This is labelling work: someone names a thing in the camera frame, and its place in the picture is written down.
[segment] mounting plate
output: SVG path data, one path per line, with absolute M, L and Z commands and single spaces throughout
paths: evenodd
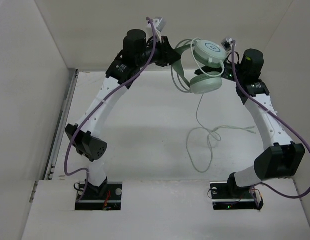
M 79 184 L 79 189 L 83 189 L 84 182 Z M 87 188 L 83 198 L 75 204 L 75 211 L 119 211 L 122 206 L 122 182 L 108 182 L 106 191 L 103 196 L 98 196 L 96 192 Z M 107 200 L 107 207 L 104 206 L 105 200 L 110 193 L 110 197 Z M 80 198 L 80 194 L 77 193 L 76 199 Z
M 264 205 L 263 199 L 261 199 L 257 206 L 248 189 L 243 190 L 240 198 L 233 198 L 229 192 L 227 181 L 211 181 L 210 189 L 214 210 L 261 210 Z

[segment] mint green headphones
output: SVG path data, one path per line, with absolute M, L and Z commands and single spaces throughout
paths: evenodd
M 224 50 L 224 48 L 220 47 L 214 42 L 201 40 L 199 38 L 195 38 L 193 40 L 184 40 L 182 42 L 191 43 L 182 47 L 178 47 L 179 45 L 177 45 L 178 48 L 176 48 L 175 51 L 182 55 L 186 50 L 191 49 L 191 54 L 195 63 L 203 72 L 203 74 L 198 75 L 192 80 L 188 81 L 185 78 L 182 61 L 179 60 L 172 65 L 172 68 L 190 88 L 190 92 L 194 94 L 206 94 L 219 89 L 223 84 L 221 75 L 224 73 L 224 61 L 227 58 L 227 52 Z M 202 70 L 198 62 L 214 69 L 219 69 L 221 67 L 222 72 L 220 73 L 213 71 L 206 73 Z

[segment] white wall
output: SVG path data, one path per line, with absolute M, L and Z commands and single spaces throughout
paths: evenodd
M 219 43 L 240 39 L 238 50 L 264 49 L 293 0 L 36 0 L 53 38 L 72 68 L 107 69 L 131 29 L 163 16 L 172 46 L 186 38 Z M 190 56 L 185 66 L 194 68 Z
M 310 0 L 293 2 L 267 45 L 264 57 L 262 78 L 275 109 L 310 144 Z M 308 153 L 295 180 L 301 193 L 310 186 Z M 310 222 L 310 195 L 302 199 L 302 204 Z
M 67 81 L 34 0 L 0 0 L 0 240 L 21 237 Z

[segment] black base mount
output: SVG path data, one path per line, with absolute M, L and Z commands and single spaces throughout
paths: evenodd
M 263 199 L 256 203 L 249 187 L 239 189 L 235 195 L 231 193 L 227 181 L 211 181 L 210 192 L 214 210 L 261 210 L 264 206 Z
M 81 197 L 85 183 L 78 185 L 76 199 Z M 82 199 L 75 204 L 76 211 L 119 211 L 122 207 L 122 182 L 107 182 L 100 187 L 94 187 L 88 183 Z

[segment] white table surface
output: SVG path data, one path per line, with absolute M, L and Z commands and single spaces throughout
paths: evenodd
M 73 184 L 39 183 L 22 240 L 310 240 L 300 201 L 266 187 L 261 212 L 213 210 L 207 180 L 128 180 L 121 211 L 74 211 Z M 291 179 L 270 184 L 296 194 Z
M 191 79 L 193 72 L 187 72 Z M 68 123 L 75 124 L 86 112 L 105 78 L 104 72 L 81 72 L 70 108 Z M 221 129 L 222 141 L 212 141 L 214 160 L 207 173 L 193 169 L 186 151 L 186 137 L 199 127 L 195 114 L 200 95 L 179 92 L 170 72 L 144 72 L 118 101 L 108 117 L 100 139 L 108 148 L 105 161 L 110 181 L 123 180 L 227 180 L 230 173 L 250 167 L 263 152 L 259 134 Z M 220 125 L 255 126 L 250 113 L 236 94 L 235 84 L 224 80 L 221 89 L 206 94 L 199 109 L 199 120 L 207 128 Z M 189 149 L 194 162 L 206 169 L 211 157 L 205 130 L 194 131 Z M 69 139 L 66 134 L 58 155 L 54 179 L 64 176 L 64 158 Z M 73 148 L 69 171 L 89 163 Z M 84 172 L 71 178 L 83 180 Z
M 79 75 L 69 123 L 74 124 L 88 109 L 104 77 L 103 72 Z M 259 134 L 222 129 L 222 141 L 213 143 L 211 169 L 196 172 L 185 142 L 189 130 L 198 127 L 199 100 L 198 95 L 177 91 L 169 72 L 143 73 L 119 100 L 100 137 L 108 143 L 102 160 L 109 180 L 124 181 L 118 212 L 74 211 L 73 184 L 83 181 L 85 173 L 65 177 L 69 143 L 65 135 L 53 180 L 39 183 L 23 240 L 310 240 L 301 202 L 282 198 L 266 187 L 259 187 L 265 202 L 261 212 L 213 210 L 207 197 L 209 181 L 226 181 L 230 173 L 250 167 L 263 152 L 263 143 Z M 255 126 L 235 84 L 226 80 L 220 90 L 204 96 L 199 119 L 211 129 Z M 206 137 L 204 130 L 198 130 L 190 138 L 190 151 L 199 168 L 205 168 L 210 157 Z M 71 151 L 69 171 L 87 164 Z M 270 183 L 286 194 L 297 194 L 291 179 Z

